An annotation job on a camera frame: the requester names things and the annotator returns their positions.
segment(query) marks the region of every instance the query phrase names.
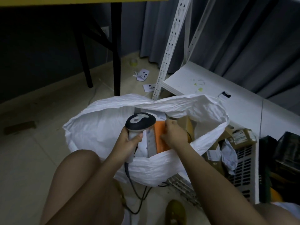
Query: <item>electrical outlet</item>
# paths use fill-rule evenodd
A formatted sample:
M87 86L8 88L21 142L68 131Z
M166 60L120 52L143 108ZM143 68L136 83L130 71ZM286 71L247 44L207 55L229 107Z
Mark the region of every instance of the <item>electrical outlet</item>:
M110 31L108 29L108 26L101 27L102 31L106 34L106 37L108 38L110 36Z

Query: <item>white plastic sack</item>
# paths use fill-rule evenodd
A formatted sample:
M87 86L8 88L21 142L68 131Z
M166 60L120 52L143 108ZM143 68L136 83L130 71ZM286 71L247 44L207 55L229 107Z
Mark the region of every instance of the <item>white plastic sack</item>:
M189 115L197 122L195 141L191 146L202 155L223 133L229 124L228 116L220 100L214 97L192 94L173 96L158 101L137 94L127 94L98 100L68 121L63 128L70 151L89 149L101 160L107 158L134 107L165 112L180 118ZM129 164L133 181L157 186L184 168L174 150L168 150L150 158L134 158ZM115 178L128 182L124 167Z
M238 166L238 155L227 139L222 144L222 162L230 175L235 175L234 170Z

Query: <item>table leg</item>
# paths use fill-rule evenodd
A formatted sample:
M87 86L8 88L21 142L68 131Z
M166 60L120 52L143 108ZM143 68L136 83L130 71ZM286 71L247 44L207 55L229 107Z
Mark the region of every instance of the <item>table leg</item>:
M89 88L93 87L93 82L92 82L92 77L91 77L91 73L90 73L90 68L88 67L88 59L86 57L86 52L85 52L85 47L84 47L84 42L83 42L83 38L82 38L82 34L81 31L76 29L74 27L74 37L77 43L77 48L78 48L78 52L80 55L80 60L82 63L82 68L84 71L84 75L85 75L85 79L86 82L88 84Z
M115 96L121 94L121 15L122 3L110 4L112 20L112 58Z

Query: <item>dark wall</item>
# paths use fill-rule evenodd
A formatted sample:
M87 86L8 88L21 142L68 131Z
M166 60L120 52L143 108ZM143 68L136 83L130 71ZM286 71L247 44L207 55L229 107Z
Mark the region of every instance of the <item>dark wall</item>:
M111 40L110 4L85 7ZM123 3L122 55L139 50L144 12L145 2ZM83 71L69 17L68 6L0 9L0 103ZM105 63L106 48L83 38L90 68Z

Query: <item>yellow table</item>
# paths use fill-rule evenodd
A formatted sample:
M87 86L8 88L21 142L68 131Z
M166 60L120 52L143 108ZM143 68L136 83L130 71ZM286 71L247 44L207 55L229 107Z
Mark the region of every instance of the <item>yellow table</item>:
M88 66L82 34L87 35L96 42L112 51L113 56L113 74L114 74L114 92L115 96L121 93L121 14L122 2L133 1L159 1L159 0L0 0L0 7L11 6L33 6L33 5L68 5L71 24L80 55L82 68L85 74L86 82L89 88L93 87L93 82ZM112 22L112 42L110 42L95 19L88 13L83 13L82 6L78 4L86 3L104 3L111 2L111 22ZM89 22L98 32L92 31L86 24Z

